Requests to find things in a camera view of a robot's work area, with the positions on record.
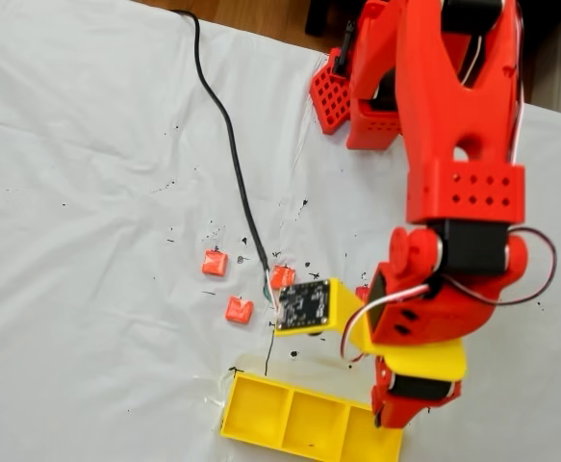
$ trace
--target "red cube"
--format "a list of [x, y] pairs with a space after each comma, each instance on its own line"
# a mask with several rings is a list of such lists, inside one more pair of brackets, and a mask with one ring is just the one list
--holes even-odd
[[291, 286], [295, 281], [295, 270], [289, 267], [273, 267], [271, 272], [271, 288], [274, 291]]
[[368, 286], [359, 286], [355, 289], [355, 294], [361, 298], [361, 301], [366, 303], [368, 301], [368, 294], [370, 293], [370, 287]]
[[206, 274], [215, 274], [223, 276], [226, 271], [226, 263], [229, 260], [228, 255], [217, 250], [206, 250], [205, 261], [201, 267], [201, 271]]
[[248, 300], [242, 300], [236, 296], [229, 297], [229, 306], [226, 307], [224, 317], [229, 321], [248, 324], [254, 304]]

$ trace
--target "black circuit board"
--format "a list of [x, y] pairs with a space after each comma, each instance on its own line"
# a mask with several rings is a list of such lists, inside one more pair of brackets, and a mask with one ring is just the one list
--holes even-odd
[[278, 330], [316, 327], [329, 322], [329, 281], [285, 287], [280, 292], [282, 318]]

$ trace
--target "red robotic arm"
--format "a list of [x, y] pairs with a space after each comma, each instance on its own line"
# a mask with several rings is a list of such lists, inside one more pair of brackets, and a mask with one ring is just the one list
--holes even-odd
[[[508, 233], [524, 218], [524, 172], [513, 156], [521, 105], [516, 0], [368, 0], [354, 29], [311, 83], [322, 130], [332, 134], [350, 120], [346, 145], [353, 149], [386, 149], [401, 133], [409, 161], [406, 217], [421, 226], [394, 231], [369, 301], [423, 282], [432, 288], [423, 298], [369, 311], [372, 341], [463, 337], [495, 305], [445, 277], [498, 300], [527, 265], [524, 241]], [[460, 77], [471, 42], [478, 44], [474, 60]], [[456, 159], [458, 151], [466, 159]], [[372, 408], [387, 427], [404, 427], [423, 407], [460, 393], [460, 383], [392, 380], [384, 358], [376, 368]]]

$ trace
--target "mounting hole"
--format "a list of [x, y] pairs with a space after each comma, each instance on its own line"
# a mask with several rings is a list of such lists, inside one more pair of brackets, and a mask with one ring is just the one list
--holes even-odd
[[408, 327], [405, 327], [402, 324], [396, 324], [394, 326], [394, 329], [397, 331], [398, 334], [401, 334], [401, 335], [408, 335], [408, 334], [411, 333], [411, 331], [408, 329]]
[[402, 310], [402, 311], [400, 311], [400, 313], [408, 321], [416, 321], [416, 320], [419, 319], [419, 316], [417, 316], [417, 314], [415, 314], [415, 312], [411, 311], [411, 310]]

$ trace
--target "robotic arm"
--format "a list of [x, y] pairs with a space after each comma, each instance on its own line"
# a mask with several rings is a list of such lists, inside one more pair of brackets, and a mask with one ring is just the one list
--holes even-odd
[[[365, 306], [335, 279], [285, 289], [276, 335], [336, 329], [343, 355], [346, 340], [375, 355], [377, 426], [403, 428], [460, 395], [461, 338], [526, 269], [515, 232], [530, 229], [511, 228], [524, 220], [522, 28], [516, 0], [368, 0], [312, 79], [325, 134], [350, 120], [351, 149], [403, 135], [418, 227], [395, 229]], [[555, 253], [549, 282], [554, 271]]]

